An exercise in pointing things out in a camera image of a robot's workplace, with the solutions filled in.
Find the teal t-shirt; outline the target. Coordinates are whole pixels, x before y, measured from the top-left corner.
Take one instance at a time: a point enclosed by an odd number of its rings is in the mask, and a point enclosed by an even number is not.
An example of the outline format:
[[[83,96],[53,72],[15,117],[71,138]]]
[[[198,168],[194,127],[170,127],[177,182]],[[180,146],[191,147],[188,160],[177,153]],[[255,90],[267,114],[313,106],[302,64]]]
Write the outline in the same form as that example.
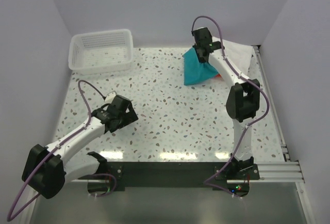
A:
[[[219,75],[218,71],[208,63],[200,63],[194,48],[183,54],[184,85],[195,85]]]

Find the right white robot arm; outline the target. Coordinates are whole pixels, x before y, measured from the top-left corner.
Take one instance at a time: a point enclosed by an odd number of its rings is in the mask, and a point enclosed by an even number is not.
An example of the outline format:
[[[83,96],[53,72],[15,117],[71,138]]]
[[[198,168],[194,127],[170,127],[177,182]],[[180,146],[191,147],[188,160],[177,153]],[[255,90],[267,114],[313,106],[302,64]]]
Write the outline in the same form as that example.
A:
[[[246,81],[248,77],[224,53],[222,40],[213,38],[208,28],[199,28],[191,33],[199,63],[214,67],[229,87],[225,108],[233,121],[234,149],[219,173],[231,174],[233,178],[241,179],[254,165],[249,125],[259,110],[260,92],[256,87],[260,83],[253,80],[251,85]]]

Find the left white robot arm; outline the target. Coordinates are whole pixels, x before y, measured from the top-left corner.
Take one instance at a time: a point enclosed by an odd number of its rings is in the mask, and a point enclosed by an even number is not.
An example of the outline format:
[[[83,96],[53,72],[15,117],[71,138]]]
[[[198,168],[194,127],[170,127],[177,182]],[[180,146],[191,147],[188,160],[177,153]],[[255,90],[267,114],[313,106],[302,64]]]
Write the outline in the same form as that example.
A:
[[[90,111],[87,119],[62,139],[47,146],[31,148],[22,180],[46,199],[57,195],[65,183],[92,175],[101,179],[107,172],[107,160],[97,152],[86,160],[71,159],[93,140],[113,133],[138,120],[132,101],[115,92],[106,96],[104,105]]]

